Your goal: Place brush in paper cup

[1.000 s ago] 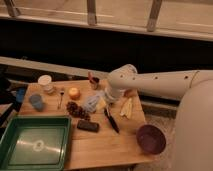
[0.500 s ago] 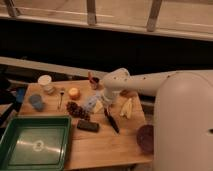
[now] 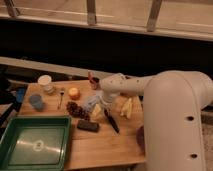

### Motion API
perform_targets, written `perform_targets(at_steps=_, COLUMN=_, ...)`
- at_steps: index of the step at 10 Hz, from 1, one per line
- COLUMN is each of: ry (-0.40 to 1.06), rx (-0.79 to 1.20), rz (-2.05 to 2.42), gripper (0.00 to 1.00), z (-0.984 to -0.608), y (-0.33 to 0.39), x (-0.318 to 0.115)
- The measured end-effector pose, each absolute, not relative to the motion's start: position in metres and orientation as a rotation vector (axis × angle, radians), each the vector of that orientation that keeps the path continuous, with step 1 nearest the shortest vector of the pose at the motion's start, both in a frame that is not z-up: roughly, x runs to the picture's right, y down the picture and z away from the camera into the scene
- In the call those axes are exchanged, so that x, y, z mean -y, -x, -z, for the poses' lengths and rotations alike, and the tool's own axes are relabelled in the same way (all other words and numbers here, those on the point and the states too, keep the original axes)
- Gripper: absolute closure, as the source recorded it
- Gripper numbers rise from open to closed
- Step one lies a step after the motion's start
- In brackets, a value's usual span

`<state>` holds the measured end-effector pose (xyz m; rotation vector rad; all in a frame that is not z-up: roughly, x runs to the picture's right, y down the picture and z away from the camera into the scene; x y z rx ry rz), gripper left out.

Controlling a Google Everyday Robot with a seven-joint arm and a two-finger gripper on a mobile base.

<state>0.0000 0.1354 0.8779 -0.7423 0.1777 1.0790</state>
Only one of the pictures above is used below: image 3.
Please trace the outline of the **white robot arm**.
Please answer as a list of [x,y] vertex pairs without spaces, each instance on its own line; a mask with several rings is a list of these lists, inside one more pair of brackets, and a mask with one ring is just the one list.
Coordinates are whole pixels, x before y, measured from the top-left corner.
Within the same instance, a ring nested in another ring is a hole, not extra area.
[[143,98],[147,171],[206,171],[201,110],[213,103],[213,79],[198,71],[170,70],[100,81],[99,101],[109,106],[120,93]]

